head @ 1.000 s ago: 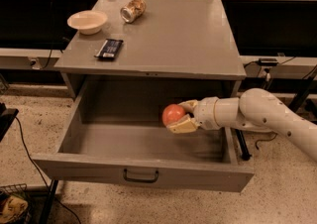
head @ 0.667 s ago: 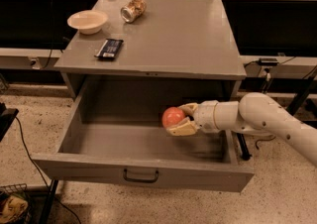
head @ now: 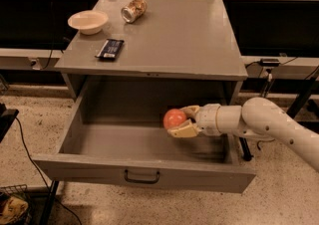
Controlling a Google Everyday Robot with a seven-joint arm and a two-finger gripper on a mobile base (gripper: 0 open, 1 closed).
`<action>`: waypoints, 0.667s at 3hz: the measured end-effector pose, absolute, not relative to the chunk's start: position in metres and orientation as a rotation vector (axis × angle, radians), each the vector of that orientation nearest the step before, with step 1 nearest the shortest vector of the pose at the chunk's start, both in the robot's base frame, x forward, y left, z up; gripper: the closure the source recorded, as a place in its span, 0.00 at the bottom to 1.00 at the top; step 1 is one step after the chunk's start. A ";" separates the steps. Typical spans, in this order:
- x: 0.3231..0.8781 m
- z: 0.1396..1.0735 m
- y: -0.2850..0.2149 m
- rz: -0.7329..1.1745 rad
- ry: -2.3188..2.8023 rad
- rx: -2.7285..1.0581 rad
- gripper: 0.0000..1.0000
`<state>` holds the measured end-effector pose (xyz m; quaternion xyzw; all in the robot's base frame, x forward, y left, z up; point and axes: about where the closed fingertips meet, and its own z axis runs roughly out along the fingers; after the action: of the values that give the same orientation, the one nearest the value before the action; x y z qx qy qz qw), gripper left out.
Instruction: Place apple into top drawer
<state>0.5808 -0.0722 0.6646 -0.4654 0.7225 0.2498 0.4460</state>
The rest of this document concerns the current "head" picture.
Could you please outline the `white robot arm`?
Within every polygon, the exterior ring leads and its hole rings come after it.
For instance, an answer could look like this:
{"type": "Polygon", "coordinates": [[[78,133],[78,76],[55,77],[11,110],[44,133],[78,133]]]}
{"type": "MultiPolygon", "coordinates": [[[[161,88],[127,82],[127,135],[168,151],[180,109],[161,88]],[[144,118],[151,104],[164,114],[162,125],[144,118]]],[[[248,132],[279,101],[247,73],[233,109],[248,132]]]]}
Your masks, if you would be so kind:
{"type": "Polygon", "coordinates": [[[265,98],[249,99],[242,106],[208,104],[171,109],[163,117],[163,126],[175,138],[192,138],[202,133],[280,140],[319,171],[319,134],[265,98]]]}

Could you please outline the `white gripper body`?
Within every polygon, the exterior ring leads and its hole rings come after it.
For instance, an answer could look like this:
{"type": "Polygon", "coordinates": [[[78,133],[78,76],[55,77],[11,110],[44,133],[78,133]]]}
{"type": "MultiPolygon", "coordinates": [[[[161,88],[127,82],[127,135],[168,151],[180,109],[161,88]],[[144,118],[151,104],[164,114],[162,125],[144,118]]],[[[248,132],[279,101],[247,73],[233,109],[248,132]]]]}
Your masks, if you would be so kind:
{"type": "Polygon", "coordinates": [[[217,127],[217,113],[220,104],[211,104],[199,108],[195,115],[196,125],[200,132],[208,136],[220,136],[221,132],[217,127]]]}

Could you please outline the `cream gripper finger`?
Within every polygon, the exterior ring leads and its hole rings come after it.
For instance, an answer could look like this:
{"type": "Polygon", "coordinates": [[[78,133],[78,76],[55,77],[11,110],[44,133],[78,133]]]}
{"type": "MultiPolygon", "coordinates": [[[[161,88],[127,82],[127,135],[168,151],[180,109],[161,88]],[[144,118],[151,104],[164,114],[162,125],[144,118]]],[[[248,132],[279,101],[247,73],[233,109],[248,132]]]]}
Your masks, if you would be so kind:
{"type": "Polygon", "coordinates": [[[195,118],[198,113],[200,106],[187,106],[181,108],[181,110],[185,113],[187,118],[195,118]]]}
{"type": "Polygon", "coordinates": [[[190,119],[187,119],[179,126],[170,128],[168,134],[175,138],[192,138],[196,137],[200,133],[200,128],[196,123],[193,123],[190,119]]]}

